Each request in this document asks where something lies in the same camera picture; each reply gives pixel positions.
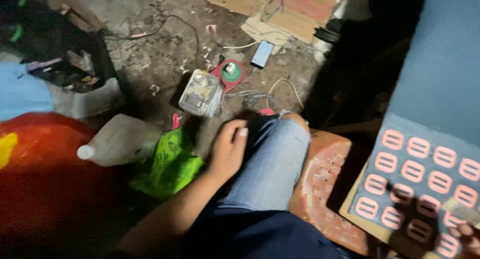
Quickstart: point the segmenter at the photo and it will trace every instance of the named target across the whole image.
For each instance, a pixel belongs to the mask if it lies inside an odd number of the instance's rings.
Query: knee
[[[301,117],[299,114],[287,113],[287,114],[282,115],[281,118],[282,119],[291,119],[291,120],[297,122],[300,126],[303,127],[303,129],[305,131],[307,131],[307,133],[310,133],[310,128],[308,127],[307,121],[305,119],[303,119],[303,117]]]

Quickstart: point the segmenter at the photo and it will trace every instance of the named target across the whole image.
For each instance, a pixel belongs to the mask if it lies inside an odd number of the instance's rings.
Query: concrete floor
[[[219,59],[236,59],[245,67],[246,76],[254,68],[250,60],[256,46],[242,50],[223,49],[222,46],[243,46],[252,39],[240,29],[246,16],[210,4],[205,0],[81,0],[108,29],[122,36],[143,32],[156,33],[147,38],[120,43],[107,40],[115,68],[124,68],[131,83],[135,98],[139,101],[133,110],[134,116],[153,122],[163,130],[171,128],[171,115],[183,116],[180,125],[189,115],[177,106],[178,93],[183,91],[182,81],[188,79],[195,69],[206,69],[207,63],[214,66]],[[200,44],[197,45],[193,29],[177,18],[169,18],[159,30],[160,22],[168,15],[177,15],[196,28]],[[217,25],[217,35],[208,35],[206,25]],[[195,59],[197,46],[200,48]],[[270,57],[263,70],[257,70],[249,81],[235,91],[255,89],[268,92],[279,78],[289,78],[296,85],[300,97],[308,95],[320,64],[309,49],[311,45],[292,40],[285,50]],[[156,84],[160,91],[152,96],[150,86]],[[273,92],[278,99],[270,106],[279,112],[282,109],[300,111],[300,106],[288,83],[281,82]],[[233,114],[244,110],[257,111],[266,107],[265,99],[225,99]],[[220,110],[210,120],[202,120],[196,130],[196,152],[200,157],[208,155],[210,145],[220,125],[231,117]]]

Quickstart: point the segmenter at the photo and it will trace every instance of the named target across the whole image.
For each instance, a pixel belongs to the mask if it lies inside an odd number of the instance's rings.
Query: black rubber tire
[[[316,32],[314,36],[317,37],[318,39],[321,39],[322,41],[335,44],[340,39],[340,35],[333,31],[330,31],[324,28],[315,28],[315,30]]]

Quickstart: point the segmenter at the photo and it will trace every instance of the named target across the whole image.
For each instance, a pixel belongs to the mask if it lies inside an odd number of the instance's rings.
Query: plastic bottle
[[[137,162],[153,151],[162,132],[140,119],[117,114],[78,148],[77,156],[104,167]]]

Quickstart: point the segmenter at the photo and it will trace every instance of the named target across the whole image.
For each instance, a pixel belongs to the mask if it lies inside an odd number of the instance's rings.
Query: light blue jeans
[[[287,210],[310,143],[291,119],[262,116],[249,126],[243,164],[219,208]]]

